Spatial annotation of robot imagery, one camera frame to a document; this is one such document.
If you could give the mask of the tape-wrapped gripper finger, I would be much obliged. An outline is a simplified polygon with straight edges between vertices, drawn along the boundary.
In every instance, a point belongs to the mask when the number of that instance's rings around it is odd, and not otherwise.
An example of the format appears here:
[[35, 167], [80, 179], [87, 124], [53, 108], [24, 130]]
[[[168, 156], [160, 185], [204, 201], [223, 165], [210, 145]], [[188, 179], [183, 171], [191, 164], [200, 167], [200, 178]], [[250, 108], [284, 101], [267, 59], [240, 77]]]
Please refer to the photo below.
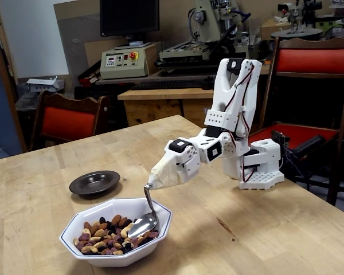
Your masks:
[[176, 155], [165, 153], [161, 160], [151, 169], [147, 182], [149, 190], [158, 190], [181, 184], [176, 165]]

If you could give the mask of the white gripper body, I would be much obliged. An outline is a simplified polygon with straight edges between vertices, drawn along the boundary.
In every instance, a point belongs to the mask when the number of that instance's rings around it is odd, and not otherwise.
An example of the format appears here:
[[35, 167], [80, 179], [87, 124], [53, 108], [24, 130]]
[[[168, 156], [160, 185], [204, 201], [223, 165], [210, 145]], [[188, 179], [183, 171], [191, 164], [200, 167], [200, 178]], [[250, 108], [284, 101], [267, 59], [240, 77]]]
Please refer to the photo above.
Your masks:
[[201, 159], [196, 142], [186, 138], [170, 140], [165, 147], [165, 156], [178, 183], [186, 183], [198, 175]]

